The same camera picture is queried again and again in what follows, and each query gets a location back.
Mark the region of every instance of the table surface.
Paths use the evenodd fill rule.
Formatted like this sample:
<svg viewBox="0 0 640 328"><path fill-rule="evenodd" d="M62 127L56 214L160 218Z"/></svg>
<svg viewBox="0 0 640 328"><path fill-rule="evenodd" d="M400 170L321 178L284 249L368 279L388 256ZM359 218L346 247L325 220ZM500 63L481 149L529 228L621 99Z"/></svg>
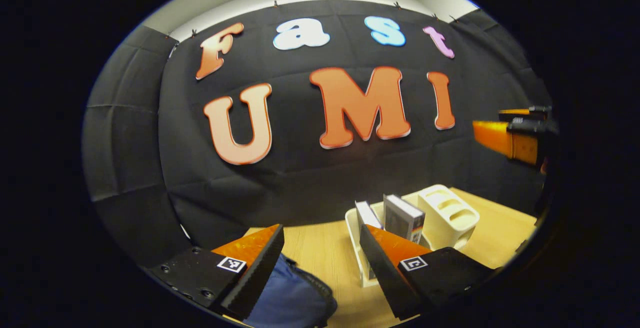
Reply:
<svg viewBox="0 0 640 328"><path fill-rule="evenodd" d="M489 268L505 265L535 229L532 216L459 189L451 190L480 214L473 234L460 251ZM260 229L250 228L245 235ZM284 235L282 253L333 289L338 310L329 319L329 327L393 326L401 322L391 312L380 285L361 287L344 220L285 227Z"/></svg>

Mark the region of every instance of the pink letter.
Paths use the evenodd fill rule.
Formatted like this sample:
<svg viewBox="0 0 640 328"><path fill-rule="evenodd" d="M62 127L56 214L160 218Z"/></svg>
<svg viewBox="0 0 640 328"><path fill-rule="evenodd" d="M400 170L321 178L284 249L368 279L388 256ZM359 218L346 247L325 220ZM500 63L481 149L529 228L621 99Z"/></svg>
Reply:
<svg viewBox="0 0 640 328"><path fill-rule="evenodd" d="M448 47L446 47L446 45L444 45L445 38L444 36L442 36L442 34L438 33L432 27L425 27L422 31L425 32L426 34L429 34L429 36L431 36L431 40L433 40L433 42L435 43L438 50L442 53L442 55L448 57L449 59L453 59L454 57L453 50L449 49Z"/></svg>

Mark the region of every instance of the blue bag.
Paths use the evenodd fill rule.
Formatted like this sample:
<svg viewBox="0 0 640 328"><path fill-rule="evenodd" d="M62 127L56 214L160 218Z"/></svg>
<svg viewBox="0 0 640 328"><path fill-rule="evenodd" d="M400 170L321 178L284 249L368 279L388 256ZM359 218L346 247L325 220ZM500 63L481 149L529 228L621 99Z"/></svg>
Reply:
<svg viewBox="0 0 640 328"><path fill-rule="evenodd" d="M281 253L253 307L242 322L255 328L322 328L338 303L328 285Z"/></svg>

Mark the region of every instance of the orange letter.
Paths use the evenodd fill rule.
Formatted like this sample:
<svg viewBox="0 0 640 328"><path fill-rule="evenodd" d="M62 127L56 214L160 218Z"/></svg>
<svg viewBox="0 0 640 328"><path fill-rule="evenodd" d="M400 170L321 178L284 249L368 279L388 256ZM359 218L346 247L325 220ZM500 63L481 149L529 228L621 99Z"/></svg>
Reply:
<svg viewBox="0 0 640 328"><path fill-rule="evenodd" d="M234 42L234 37L231 34L240 34L244 29L242 23L235 23L200 44L202 61L200 69L196 73L196 79L200 80L222 66L225 60L218 59L218 52L228 53L231 49L231 43Z"/></svg>
<svg viewBox="0 0 640 328"><path fill-rule="evenodd" d="M272 93L269 84L258 84L240 93L240 101L249 105L249 118L253 129L253 139L249 144L239 145L234 141L229 123L229 109L233 105L231 97L213 100L204 107L211 127L211 138L217 154L222 160L235 164L253 164L260 161L272 148L272 127L267 111L267 97Z"/></svg>
<svg viewBox="0 0 640 328"><path fill-rule="evenodd" d="M375 134L380 139L395 139L409 135L411 125L405 120L400 95L402 73L390 66L379 66L371 73L366 93L341 68L324 68L309 75L312 84L320 87L324 103L326 132L320 136L325 149L340 148L354 141L354 134L345 126L345 114L362 140L371 137L373 124L380 111L380 124Z"/></svg>
<svg viewBox="0 0 640 328"><path fill-rule="evenodd" d="M438 114L436 115L435 125L438 130L451 129L456 124L456 119L451 113L451 100L449 99L449 78L443 73L430 72L427 73L427 79L433 84L433 90L436 93L436 106Z"/></svg>

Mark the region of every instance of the black fabric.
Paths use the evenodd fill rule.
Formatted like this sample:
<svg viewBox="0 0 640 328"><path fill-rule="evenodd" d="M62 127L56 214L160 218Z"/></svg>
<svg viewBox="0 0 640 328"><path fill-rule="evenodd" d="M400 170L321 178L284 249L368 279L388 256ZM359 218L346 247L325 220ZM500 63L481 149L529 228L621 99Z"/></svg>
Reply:
<svg viewBox="0 0 640 328"><path fill-rule="evenodd" d="M82 130L91 200L119 246L147 267L190 246L158 150L160 81L175 43L144 26L131 32L98 76Z"/></svg>
<svg viewBox="0 0 640 328"><path fill-rule="evenodd" d="M406 45L375 42L364 25L367 16L394 20ZM276 27L296 18L322 22L329 43L277 50ZM202 41L237 22L244 32L233 37L222 67L197 81ZM437 50L422 31L427 26L445 36L454 59ZM323 149L318 142L325 132L322 95L309 75L331 66L345 68L363 90L375 67L400 69L411 134L388 141L374 134L366 142L355 134L350 146ZM437 109L428 72L450 79L453 129L434 127ZM267 98L272 147L256 164L233 166L217 155L203 108L229 95L234 101L229 113L233 136L248 143L253 136L249 110L238 97L258 83L272 86ZM500 109L534 104L550 101L521 50L474 24L446 24L365 2L286 4L218 23L180 43L162 77L160 159L178 216L192 239L206 247L240 237L249 226L343 219L354 200L376 202L383 193L404 195L433 184L458 187L532 214L544 177L476 143L471 120L497 120ZM348 120L347 127L352 129Z"/></svg>

